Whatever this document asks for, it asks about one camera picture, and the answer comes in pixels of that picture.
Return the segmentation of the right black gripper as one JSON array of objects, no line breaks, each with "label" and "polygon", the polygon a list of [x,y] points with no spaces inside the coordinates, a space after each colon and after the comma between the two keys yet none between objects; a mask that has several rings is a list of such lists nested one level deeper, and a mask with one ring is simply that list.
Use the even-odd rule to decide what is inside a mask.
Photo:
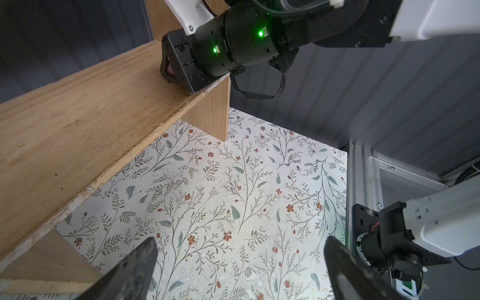
[{"label": "right black gripper", "polygon": [[216,81],[196,65],[193,46],[193,39],[183,29],[170,31],[161,40],[162,77],[188,94],[205,90]]}]

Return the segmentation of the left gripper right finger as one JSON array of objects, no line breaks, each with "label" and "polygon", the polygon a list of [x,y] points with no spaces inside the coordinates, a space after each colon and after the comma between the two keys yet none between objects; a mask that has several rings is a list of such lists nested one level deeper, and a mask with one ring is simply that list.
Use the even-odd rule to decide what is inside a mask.
[{"label": "left gripper right finger", "polygon": [[336,300],[404,298],[333,236],[326,240],[324,257]]}]

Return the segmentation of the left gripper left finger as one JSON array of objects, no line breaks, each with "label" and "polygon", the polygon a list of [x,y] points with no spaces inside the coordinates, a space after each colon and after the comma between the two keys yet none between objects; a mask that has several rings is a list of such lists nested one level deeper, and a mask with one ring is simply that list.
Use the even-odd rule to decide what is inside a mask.
[{"label": "left gripper left finger", "polygon": [[77,299],[145,300],[157,257],[156,241],[149,237]]}]

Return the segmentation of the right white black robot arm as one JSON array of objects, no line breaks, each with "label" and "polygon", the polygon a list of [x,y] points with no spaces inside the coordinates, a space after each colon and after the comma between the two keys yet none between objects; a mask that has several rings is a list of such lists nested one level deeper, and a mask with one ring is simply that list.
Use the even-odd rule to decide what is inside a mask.
[{"label": "right white black robot arm", "polygon": [[476,34],[478,1],[168,1],[181,29],[161,40],[161,73],[189,94],[224,75],[267,62],[285,74],[301,46],[382,48],[438,36]]}]

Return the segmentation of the wooden two-tier shelf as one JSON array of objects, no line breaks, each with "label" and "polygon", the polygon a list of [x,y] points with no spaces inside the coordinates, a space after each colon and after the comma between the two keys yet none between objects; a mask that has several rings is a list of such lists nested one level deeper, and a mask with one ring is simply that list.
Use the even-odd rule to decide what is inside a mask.
[{"label": "wooden two-tier shelf", "polygon": [[148,1],[154,39],[1,105],[1,292],[81,293],[100,272],[54,227],[177,120],[225,141],[230,78],[189,95],[161,76],[179,22]]}]

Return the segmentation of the floral patterned table mat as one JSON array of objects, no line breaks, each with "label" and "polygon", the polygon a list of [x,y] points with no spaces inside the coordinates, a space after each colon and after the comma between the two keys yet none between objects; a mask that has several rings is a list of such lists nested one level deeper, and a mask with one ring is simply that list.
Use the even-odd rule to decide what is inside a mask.
[{"label": "floral patterned table mat", "polygon": [[232,109],[226,142],[176,122],[55,231],[101,272],[154,238],[150,300],[331,300],[323,248],[345,240],[346,167]]}]

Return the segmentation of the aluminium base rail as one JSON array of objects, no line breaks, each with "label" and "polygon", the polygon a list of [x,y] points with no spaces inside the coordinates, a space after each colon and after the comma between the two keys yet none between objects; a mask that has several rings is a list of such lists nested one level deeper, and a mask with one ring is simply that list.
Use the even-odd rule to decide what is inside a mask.
[{"label": "aluminium base rail", "polygon": [[358,144],[346,146],[347,246],[408,300],[426,290],[425,273],[447,259],[420,246],[407,203],[444,191],[438,176]]}]

